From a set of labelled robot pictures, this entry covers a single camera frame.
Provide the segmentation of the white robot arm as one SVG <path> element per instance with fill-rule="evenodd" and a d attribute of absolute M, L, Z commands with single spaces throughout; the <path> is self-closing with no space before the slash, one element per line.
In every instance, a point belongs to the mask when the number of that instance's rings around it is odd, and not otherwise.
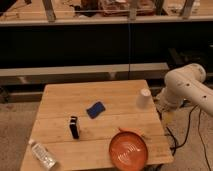
<path fill-rule="evenodd" d="M 206 71 L 202 65 L 192 63 L 170 70 L 164 77 L 165 87 L 157 94 L 156 108 L 162 122 L 167 125 L 184 100 L 198 105 L 205 113 L 213 117 L 213 89 L 203 82 Z"/>

